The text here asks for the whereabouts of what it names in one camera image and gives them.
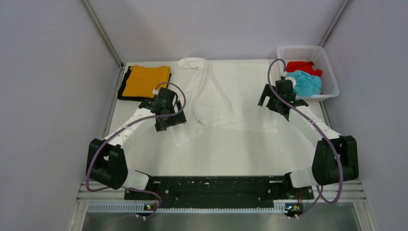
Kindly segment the white t shirt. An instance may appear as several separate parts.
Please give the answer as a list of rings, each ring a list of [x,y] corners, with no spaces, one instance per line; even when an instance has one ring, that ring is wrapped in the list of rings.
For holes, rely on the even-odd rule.
[[[268,87],[269,61],[183,58],[177,64],[196,73],[183,89],[187,122],[169,129],[176,146],[202,134],[207,126],[278,133],[279,114],[257,105]]]

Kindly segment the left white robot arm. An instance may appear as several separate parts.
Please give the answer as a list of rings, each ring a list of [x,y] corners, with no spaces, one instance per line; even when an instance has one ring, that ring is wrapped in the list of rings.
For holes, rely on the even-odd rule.
[[[186,123],[181,102],[176,92],[167,88],[153,91],[154,97],[140,103],[132,116],[113,133],[89,144],[86,177],[105,188],[133,188],[143,199],[152,197],[153,184],[149,176],[127,165],[127,155],[137,139],[148,129],[157,132]]]

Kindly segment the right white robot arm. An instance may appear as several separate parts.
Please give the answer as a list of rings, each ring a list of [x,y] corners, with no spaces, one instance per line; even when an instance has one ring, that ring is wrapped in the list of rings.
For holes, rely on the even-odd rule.
[[[315,148],[309,167],[284,175],[282,192],[286,197],[295,198],[303,187],[325,186],[358,178],[356,139],[351,135],[342,136],[328,127],[306,101],[296,98],[290,80],[279,80],[274,86],[266,84],[258,105],[282,115]]]

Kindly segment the teal t shirt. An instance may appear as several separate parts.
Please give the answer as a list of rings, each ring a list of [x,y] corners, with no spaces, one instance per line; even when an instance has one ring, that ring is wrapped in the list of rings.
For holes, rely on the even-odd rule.
[[[311,97],[320,95],[322,89],[322,81],[320,77],[311,75],[302,70],[287,73],[288,77],[296,81],[294,92],[299,97]]]

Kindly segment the red t shirt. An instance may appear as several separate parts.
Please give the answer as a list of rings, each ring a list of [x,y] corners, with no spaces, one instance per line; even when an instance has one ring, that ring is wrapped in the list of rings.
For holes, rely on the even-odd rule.
[[[323,71],[315,68],[315,64],[312,61],[291,61],[286,65],[286,72],[291,73],[297,70],[304,71],[312,76],[321,77]]]

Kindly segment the white plastic basket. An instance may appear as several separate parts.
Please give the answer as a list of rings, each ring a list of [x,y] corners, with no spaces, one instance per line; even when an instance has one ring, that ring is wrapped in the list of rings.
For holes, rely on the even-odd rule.
[[[340,90],[332,66],[325,50],[321,46],[280,46],[277,48],[277,56],[278,58],[283,59],[286,62],[286,65],[291,61],[312,61],[315,64],[315,68],[323,71],[323,74],[320,77],[322,81],[321,94],[300,98],[323,101],[328,98],[339,96]]]

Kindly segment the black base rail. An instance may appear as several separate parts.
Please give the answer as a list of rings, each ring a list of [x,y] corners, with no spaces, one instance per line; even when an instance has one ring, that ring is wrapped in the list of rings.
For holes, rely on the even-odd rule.
[[[283,176],[153,176],[147,191],[127,191],[126,200],[162,199],[160,208],[272,208],[275,200],[314,199],[310,186],[291,188]]]

